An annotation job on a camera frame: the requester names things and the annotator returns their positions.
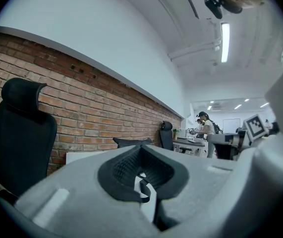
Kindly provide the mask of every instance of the ceiling light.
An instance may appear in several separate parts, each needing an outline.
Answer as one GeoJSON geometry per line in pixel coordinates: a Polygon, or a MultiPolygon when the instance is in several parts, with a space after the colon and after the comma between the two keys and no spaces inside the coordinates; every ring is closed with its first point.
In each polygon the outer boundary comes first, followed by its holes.
{"type": "Polygon", "coordinates": [[[229,51],[229,24],[222,24],[223,47],[222,47],[222,62],[227,62],[229,51]]]}
{"type": "Polygon", "coordinates": [[[266,106],[266,105],[268,105],[269,104],[269,102],[267,102],[266,104],[264,104],[264,105],[262,105],[262,106],[260,106],[261,108],[263,108],[264,106],[266,106]]]}

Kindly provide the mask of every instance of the desk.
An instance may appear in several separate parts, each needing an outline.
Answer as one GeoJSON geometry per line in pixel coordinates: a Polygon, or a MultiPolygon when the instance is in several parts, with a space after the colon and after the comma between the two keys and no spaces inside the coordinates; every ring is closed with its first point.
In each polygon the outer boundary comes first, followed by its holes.
{"type": "Polygon", "coordinates": [[[192,151],[186,151],[186,154],[191,154],[195,156],[201,156],[202,151],[204,150],[205,144],[201,138],[191,138],[193,142],[185,138],[178,138],[173,140],[173,150],[179,152],[180,147],[191,148],[192,151]]]}

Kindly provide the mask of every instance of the gray plastic part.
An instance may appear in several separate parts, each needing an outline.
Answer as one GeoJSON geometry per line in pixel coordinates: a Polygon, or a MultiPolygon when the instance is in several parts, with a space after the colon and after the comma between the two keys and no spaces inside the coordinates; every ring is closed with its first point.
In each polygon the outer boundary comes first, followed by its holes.
{"type": "Polygon", "coordinates": [[[175,154],[156,146],[147,147],[183,164],[189,172],[189,181],[175,198],[161,202],[166,217],[178,223],[206,208],[224,186],[237,162],[191,155],[175,154]]]}
{"type": "Polygon", "coordinates": [[[70,194],[47,225],[47,230],[68,238],[148,237],[158,234],[137,202],[110,197],[98,183],[97,172],[105,161],[132,149],[128,146],[74,161],[42,180],[16,202],[32,219],[58,188],[70,194]]]}
{"type": "Polygon", "coordinates": [[[15,207],[32,219],[58,188],[70,192],[47,225],[66,237],[245,237],[283,196],[283,134],[244,150],[237,162],[205,159],[147,146],[183,164],[190,179],[175,198],[163,200],[166,217],[178,225],[160,232],[135,202],[117,201],[99,185],[101,164],[132,147],[78,160],[36,184],[15,207]]]}
{"type": "Polygon", "coordinates": [[[246,237],[283,196],[283,135],[241,153],[219,193],[160,238],[246,237]]]}

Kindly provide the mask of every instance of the office room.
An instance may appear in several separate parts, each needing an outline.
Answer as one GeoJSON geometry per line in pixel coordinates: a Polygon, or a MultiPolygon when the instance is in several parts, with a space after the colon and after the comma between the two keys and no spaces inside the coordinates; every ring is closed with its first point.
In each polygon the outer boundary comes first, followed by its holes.
{"type": "Polygon", "coordinates": [[[0,237],[283,232],[282,1],[0,0],[0,237]]]}

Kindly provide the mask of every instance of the black office chair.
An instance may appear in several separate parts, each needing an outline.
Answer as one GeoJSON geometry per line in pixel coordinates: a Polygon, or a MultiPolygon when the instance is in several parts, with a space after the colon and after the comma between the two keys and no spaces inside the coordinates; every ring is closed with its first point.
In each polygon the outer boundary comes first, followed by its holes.
{"type": "MultiPolygon", "coordinates": [[[[173,151],[173,140],[172,140],[172,124],[168,121],[163,121],[161,129],[159,130],[161,146],[164,149],[173,151]]],[[[191,148],[180,147],[182,153],[185,151],[192,151],[191,148]]]]}
{"type": "Polygon", "coordinates": [[[22,78],[8,80],[0,103],[0,196],[13,203],[28,188],[47,176],[57,134],[57,122],[38,110],[46,84],[22,78]]]}

